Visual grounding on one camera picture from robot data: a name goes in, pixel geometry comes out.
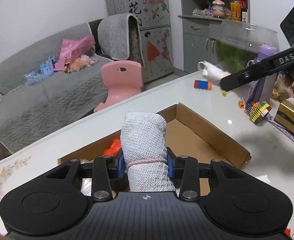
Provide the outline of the plush toy pile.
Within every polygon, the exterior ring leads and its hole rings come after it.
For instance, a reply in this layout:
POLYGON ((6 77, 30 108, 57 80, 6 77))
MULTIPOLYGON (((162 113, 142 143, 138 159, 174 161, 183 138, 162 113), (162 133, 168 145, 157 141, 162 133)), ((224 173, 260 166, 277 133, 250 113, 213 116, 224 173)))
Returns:
POLYGON ((98 58, 90 58, 89 56, 83 54, 77 59, 75 59, 73 62, 71 62, 71 59, 65 59, 64 62, 64 72, 65 73, 71 73, 71 72, 78 72, 85 67, 90 67, 96 63, 99 62, 98 58))

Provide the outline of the purple water bottle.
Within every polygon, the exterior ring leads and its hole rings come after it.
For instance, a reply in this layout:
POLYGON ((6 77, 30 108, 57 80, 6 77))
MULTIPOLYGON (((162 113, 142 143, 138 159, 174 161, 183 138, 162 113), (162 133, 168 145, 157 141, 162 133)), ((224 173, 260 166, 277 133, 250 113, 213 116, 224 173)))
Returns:
MULTIPOLYGON (((263 59, 275 55, 277 52, 277 48, 263 43, 261 46, 259 46, 257 57, 248 61, 246 68, 252 66, 255 63, 259 63, 263 59)), ((250 82, 250 88, 243 95, 243 101, 245 103, 255 103, 262 101, 269 103, 276 80, 277 73, 271 76, 263 77, 257 81, 250 82)))

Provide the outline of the colourful bead cube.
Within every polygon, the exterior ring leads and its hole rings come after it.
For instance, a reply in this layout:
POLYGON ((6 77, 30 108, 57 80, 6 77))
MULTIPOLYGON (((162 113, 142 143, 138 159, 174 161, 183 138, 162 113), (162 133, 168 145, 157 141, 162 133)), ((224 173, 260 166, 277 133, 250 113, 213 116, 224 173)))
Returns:
POLYGON ((271 110, 272 107, 266 101, 248 102, 245 105, 245 111, 249 114, 250 121, 255 125, 264 120, 271 110))

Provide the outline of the white roll peach band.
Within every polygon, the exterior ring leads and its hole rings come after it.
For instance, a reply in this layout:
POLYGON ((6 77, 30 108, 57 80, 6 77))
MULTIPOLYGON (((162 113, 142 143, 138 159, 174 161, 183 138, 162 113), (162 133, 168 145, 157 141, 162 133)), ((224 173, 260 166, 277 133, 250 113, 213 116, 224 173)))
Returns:
POLYGON ((197 68, 202 72, 202 75, 205 79, 213 83, 219 83, 222 78, 231 74, 207 61, 198 62, 197 68))

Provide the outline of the decorated refrigerator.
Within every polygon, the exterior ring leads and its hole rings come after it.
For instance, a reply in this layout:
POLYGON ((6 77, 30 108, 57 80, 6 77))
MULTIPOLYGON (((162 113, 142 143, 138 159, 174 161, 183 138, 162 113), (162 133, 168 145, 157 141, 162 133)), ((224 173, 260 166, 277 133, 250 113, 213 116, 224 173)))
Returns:
POLYGON ((131 13, 138 18, 145 67, 144 82, 173 73, 168 0, 105 0, 109 15, 131 13))

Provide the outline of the orange drink bottle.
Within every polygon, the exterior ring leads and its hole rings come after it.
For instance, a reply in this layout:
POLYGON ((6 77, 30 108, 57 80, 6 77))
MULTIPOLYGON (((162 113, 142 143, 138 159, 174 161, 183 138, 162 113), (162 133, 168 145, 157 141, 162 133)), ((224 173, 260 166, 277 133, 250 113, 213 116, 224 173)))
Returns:
POLYGON ((242 20, 242 10, 239 0, 230 0, 230 11, 231 11, 231 20, 241 21, 242 20))

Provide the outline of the brown cardboard box tray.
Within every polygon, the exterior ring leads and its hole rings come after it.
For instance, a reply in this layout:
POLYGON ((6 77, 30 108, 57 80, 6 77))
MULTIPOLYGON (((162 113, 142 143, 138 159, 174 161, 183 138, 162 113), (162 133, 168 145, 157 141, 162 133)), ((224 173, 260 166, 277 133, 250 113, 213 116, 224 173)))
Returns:
MULTIPOLYGON (((167 122, 165 144, 176 156, 188 155, 207 164, 212 159, 220 159, 241 170, 250 162, 248 150, 184 104, 172 105, 158 114, 167 122)), ((58 165, 70 159, 93 160, 114 139, 120 139, 120 130, 59 158, 58 165)))

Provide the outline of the blue toy castle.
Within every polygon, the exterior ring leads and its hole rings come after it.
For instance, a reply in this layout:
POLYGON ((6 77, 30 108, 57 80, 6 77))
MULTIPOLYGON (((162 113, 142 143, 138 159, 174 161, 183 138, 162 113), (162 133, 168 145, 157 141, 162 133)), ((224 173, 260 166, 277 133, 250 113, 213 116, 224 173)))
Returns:
POLYGON ((46 77, 52 76, 54 74, 55 63, 54 55, 48 57, 48 60, 39 66, 40 74, 46 77))

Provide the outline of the red blue orange blocks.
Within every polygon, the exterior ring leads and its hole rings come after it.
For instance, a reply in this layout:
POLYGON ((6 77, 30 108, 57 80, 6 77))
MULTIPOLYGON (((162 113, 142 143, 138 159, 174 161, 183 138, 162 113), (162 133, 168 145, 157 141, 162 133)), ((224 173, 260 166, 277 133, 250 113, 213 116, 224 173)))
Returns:
POLYGON ((202 90, 211 90, 212 83, 206 80, 195 80, 194 81, 194 88, 195 89, 202 89, 202 90))

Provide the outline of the white waffle cloth bundle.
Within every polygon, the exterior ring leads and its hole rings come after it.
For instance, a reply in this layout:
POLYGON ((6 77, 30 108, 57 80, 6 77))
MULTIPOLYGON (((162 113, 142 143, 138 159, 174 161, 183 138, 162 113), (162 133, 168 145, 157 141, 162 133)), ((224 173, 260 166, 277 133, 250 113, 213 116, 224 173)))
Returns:
POLYGON ((167 122, 156 113, 129 112, 121 129, 126 172, 132 192, 175 191, 169 178, 167 122))

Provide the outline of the glass fish bowl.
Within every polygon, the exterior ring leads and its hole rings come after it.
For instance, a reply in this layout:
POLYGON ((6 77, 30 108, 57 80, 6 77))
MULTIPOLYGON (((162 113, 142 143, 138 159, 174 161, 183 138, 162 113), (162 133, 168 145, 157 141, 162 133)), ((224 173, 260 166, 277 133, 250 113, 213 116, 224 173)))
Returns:
POLYGON ((215 41, 218 66, 231 74, 241 71, 257 57, 263 44, 279 49, 277 32, 246 22, 224 21, 215 41))

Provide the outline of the grey covered sofa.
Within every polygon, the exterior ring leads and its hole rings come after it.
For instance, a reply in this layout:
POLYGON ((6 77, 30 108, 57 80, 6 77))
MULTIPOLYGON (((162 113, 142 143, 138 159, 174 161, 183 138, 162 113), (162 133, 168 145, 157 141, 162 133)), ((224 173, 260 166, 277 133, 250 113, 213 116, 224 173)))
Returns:
POLYGON ((0 160, 78 121, 107 99, 101 67, 116 60, 143 63, 138 19, 108 16, 48 36, 0 63, 0 160), (55 72, 34 85, 25 75, 49 56, 58 56, 63 40, 92 36, 87 55, 93 66, 66 74, 55 72))

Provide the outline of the pink plastic bag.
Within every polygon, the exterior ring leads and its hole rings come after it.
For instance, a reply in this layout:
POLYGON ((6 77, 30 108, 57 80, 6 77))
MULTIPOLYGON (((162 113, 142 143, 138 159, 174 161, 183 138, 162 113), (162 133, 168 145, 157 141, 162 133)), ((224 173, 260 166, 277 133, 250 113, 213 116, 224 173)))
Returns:
POLYGON ((64 71, 65 61, 72 64, 78 57, 92 49, 94 45, 95 39, 93 35, 85 36, 80 40, 70 40, 64 38, 62 40, 58 61, 54 66, 54 71, 64 71))

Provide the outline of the yellow plastic wrapper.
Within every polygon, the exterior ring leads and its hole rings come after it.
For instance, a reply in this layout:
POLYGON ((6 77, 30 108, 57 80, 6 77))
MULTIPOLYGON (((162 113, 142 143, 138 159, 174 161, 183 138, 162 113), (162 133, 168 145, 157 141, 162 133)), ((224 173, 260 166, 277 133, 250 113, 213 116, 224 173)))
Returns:
POLYGON ((221 93, 222 93, 222 96, 223 96, 223 97, 226 97, 226 96, 227 96, 227 94, 229 94, 229 92, 227 92, 227 91, 224 91, 224 90, 222 90, 222 91, 221 91, 221 93))

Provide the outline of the small orange bag bundle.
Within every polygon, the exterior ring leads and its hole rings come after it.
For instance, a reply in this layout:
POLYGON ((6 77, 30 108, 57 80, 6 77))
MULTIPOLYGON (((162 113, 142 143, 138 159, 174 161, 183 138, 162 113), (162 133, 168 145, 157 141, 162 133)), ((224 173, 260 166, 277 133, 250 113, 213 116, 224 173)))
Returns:
POLYGON ((122 147, 122 145, 121 145, 120 139, 114 139, 114 141, 112 142, 110 147, 107 148, 106 150, 104 150, 103 155, 114 157, 117 155, 117 153, 119 152, 121 147, 122 147))

